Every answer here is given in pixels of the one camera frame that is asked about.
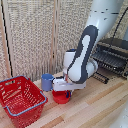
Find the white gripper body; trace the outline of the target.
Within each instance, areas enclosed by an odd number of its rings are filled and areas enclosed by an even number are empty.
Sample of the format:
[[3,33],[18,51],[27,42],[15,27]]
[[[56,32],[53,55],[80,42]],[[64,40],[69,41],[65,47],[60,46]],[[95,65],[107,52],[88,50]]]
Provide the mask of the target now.
[[54,79],[53,80],[53,90],[54,91],[83,89],[85,86],[86,86],[86,84],[68,83],[64,79]]

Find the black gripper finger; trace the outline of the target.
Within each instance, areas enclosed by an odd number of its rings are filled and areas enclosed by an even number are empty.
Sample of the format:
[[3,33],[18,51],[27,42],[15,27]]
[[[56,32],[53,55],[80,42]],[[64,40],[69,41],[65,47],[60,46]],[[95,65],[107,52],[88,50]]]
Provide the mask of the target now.
[[71,97],[71,91],[66,91],[66,98],[70,98]]

